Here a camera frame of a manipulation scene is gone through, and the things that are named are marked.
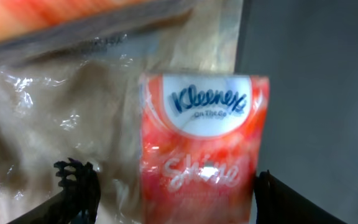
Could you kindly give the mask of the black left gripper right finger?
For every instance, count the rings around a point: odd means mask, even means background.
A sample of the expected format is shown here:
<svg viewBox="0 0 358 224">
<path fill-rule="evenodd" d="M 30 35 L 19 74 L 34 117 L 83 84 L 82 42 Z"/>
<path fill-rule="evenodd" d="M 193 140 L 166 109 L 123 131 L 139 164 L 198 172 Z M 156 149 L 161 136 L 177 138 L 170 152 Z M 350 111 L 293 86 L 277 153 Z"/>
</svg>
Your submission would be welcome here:
<svg viewBox="0 0 358 224">
<path fill-rule="evenodd" d="M 256 224 L 346 224 L 285 185 L 269 171 L 254 179 Z"/>
</svg>

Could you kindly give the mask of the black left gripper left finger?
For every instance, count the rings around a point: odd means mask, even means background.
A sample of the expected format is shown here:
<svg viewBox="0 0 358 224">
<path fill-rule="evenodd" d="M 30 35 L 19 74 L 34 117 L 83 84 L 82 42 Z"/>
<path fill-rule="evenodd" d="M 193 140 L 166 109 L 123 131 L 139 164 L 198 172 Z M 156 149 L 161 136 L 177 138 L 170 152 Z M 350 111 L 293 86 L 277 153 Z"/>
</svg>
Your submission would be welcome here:
<svg viewBox="0 0 358 224">
<path fill-rule="evenodd" d="M 90 162 L 69 158 L 54 163 L 62 191 L 9 224 L 95 224 L 101 199 L 97 172 Z"/>
</svg>

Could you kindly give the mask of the red Kleenex tissue pack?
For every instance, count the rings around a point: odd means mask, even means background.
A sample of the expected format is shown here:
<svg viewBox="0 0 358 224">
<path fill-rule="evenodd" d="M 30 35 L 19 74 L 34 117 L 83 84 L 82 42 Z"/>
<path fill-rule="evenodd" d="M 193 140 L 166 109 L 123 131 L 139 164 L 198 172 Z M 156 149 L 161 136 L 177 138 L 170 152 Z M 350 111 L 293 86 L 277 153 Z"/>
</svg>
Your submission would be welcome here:
<svg viewBox="0 0 358 224">
<path fill-rule="evenodd" d="M 258 75 L 143 75 L 144 223 L 249 222 L 269 91 Z"/>
</svg>

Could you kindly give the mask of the clear plastic bag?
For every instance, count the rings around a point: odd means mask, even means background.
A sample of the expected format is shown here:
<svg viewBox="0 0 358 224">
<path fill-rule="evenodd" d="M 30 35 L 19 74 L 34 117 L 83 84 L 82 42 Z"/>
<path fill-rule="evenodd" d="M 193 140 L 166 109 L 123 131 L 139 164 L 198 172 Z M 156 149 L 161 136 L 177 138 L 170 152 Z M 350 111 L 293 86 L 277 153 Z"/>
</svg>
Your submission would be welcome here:
<svg viewBox="0 0 358 224">
<path fill-rule="evenodd" d="M 68 158 L 98 173 L 98 223 L 140 223 L 139 77 L 232 72 L 245 5 L 200 1 L 178 17 L 0 66 L 0 223 L 59 193 L 53 164 Z"/>
</svg>

